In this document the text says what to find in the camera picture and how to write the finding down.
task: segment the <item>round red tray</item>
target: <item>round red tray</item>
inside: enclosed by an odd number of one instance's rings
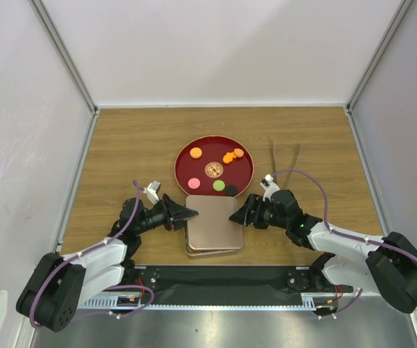
[[[202,150],[202,156],[198,159],[193,159],[190,155],[194,147]],[[244,156],[235,158],[228,165],[224,164],[223,156],[234,149],[244,150]],[[223,173],[216,178],[211,178],[205,172],[207,165],[213,162],[223,167]],[[192,141],[181,150],[174,165],[174,174],[179,186],[187,194],[225,196],[224,191],[215,191],[213,188],[216,180],[222,180],[226,186],[235,185],[238,196],[252,181],[253,161],[250,153],[237,141],[224,136],[205,136]],[[192,178],[200,180],[199,188],[189,188],[188,182]]]

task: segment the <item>wooden tabletop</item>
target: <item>wooden tabletop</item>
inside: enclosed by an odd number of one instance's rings
[[[84,249],[100,240],[117,220],[122,203],[136,195],[132,180],[141,186],[157,180],[160,194],[180,204],[186,195],[174,178],[174,162],[190,141],[210,135],[228,136],[252,155],[255,175],[238,197],[262,194],[259,182],[271,173],[270,142],[276,166],[288,168],[297,145],[295,167],[316,177],[329,194],[329,220],[366,234],[380,234],[380,226],[363,174],[355,143],[340,107],[161,108],[103,109],[88,151],[70,217],[62,253]],[[283,186],[286,175],[278,177]],[[323,214],[323,197],[309,179],[293,174],[287,185],[301,208]],[[144,204],[151,207],[144,198]],[[190,258],[184,233],[157,228],[142,235],[133,259],[154,265],[308,265],[318,255],[295,246],[283,230],[244,228],[245,248],[237,254]]]

